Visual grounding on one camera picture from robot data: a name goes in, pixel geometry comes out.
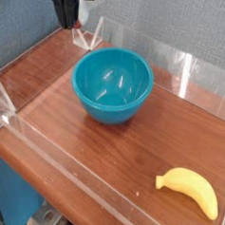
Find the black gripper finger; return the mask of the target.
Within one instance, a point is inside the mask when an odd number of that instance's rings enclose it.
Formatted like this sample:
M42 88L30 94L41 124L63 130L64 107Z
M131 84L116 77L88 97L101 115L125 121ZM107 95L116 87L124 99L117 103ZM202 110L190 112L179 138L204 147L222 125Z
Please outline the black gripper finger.
M65 0L53 0L53 6L57 13L57 18L59 20L60 25L63 28L66 28L66 14L64 9Z
M65 0L66 26L74 28L79 16L79 0Z

